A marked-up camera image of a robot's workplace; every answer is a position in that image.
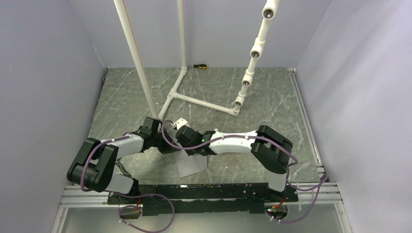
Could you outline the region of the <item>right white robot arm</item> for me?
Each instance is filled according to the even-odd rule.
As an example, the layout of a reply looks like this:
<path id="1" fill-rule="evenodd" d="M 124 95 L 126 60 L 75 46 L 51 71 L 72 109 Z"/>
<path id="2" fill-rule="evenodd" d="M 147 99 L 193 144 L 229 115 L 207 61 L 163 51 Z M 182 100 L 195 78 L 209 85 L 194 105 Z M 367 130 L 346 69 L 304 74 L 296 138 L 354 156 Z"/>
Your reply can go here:
<path id="1" fill-rule="evenodd" d="M 206 131 L 203 134 L 182 126 L 175 138 L 181 146 L 190 148 L 189 155 L 252 154 L 269 172 L 269 198 L 280 201 L 286 196 L 287 168 L 293 143 L 269 126 L 261 125 L 256 131 L 247 133 Z"/>

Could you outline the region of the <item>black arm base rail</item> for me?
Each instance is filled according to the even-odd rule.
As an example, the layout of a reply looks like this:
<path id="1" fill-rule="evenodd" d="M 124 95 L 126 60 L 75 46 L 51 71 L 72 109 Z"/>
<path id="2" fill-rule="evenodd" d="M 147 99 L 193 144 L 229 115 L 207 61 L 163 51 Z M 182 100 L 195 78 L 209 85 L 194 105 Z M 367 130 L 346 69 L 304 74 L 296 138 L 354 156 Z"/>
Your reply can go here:
<path id="1" fill-rule="evenodd" d="M 107 202 L 109 205 L 140 203 L 143 216 L 157 216 L 222 212 L 263 214 L 270 206 L 298 201 L 293 188 L 277 192 L 267 183 L 141 184 L 139 194 L 143 196 L 140 199 L 113 194 Z"/>

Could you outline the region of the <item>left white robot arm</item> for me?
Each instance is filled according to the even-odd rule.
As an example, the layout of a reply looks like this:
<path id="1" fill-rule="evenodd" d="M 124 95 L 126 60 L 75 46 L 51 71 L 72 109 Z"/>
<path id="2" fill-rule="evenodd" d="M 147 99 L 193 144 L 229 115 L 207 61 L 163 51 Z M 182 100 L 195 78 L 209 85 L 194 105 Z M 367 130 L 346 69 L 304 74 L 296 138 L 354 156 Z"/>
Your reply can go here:
<path id="1" fill-rule="evenodd" d="M 162 154 L 173 153 L 176 148 L 167 142 L 167 132 L 161 132 L 160 119 L 146 117 L 134 132 L 126 132 L 114 139 L 87 138 L 77 152 L 67 172 L 67 180 L 80 185 L 83 191 L 118 192 L 128 204 L 140 196 L 138 180 L 114 171 L 117 160 L 124 156 L 156 148 Z"/>

